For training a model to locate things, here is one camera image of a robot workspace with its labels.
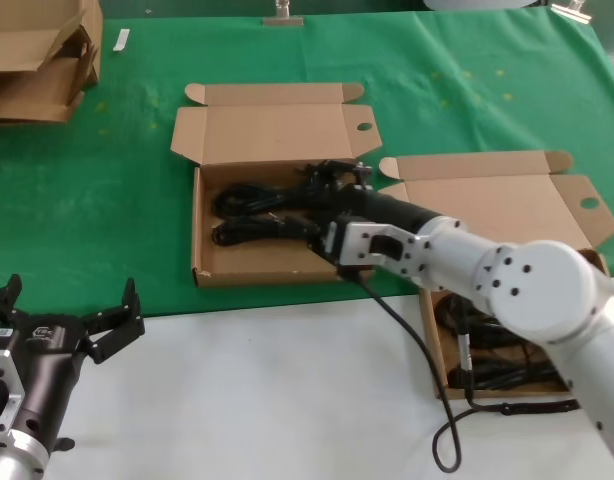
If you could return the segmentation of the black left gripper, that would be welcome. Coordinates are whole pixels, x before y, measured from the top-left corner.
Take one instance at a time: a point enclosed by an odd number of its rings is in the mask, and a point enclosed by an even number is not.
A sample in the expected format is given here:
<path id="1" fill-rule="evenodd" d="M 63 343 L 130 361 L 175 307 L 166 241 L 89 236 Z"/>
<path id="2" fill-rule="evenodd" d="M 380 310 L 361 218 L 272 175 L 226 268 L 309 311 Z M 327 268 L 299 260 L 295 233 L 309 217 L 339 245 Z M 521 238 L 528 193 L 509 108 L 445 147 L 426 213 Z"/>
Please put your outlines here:
<path id="1" fill-rule="evenodd" d="M 21 291 L 18 274 L 0 288 L 0 325 L 15 324 Z M 85 330 L 67 315 L 35 315 L 16 328 L 0 327 L 0 437 L 15 430 L 48 452 L 55 449 L 85 353 L 101 364 L 145 334 L 134 279 L 127 280 L 119 306 L 81 320 Z"/>

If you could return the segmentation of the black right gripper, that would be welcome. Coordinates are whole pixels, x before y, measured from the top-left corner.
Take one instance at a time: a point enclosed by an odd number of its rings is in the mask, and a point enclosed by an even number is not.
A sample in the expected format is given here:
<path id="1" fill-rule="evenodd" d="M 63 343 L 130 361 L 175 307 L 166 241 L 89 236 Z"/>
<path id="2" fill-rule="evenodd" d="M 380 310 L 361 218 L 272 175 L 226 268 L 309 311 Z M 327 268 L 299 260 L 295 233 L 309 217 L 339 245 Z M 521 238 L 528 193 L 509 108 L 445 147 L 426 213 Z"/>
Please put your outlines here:
<path id="1" fill-rule="evenodd" d="M 302 195 L 335 193 L 331 205 L 339 214 L 391 224 L 411 233 L 418 233 L 425 224 L 440 216 L 424 207 L 364 189 L 372 175 L 372 168 L 362 162 L 323 160 L 306 165 L 298 173 L 304 179 L 293 188 L 293 192 Z M 329 223 L 318 218 L 287 216 L 285 234 L 287 238 L 305 242 L 312 250 L 324 250 L 329 236 Z"/>

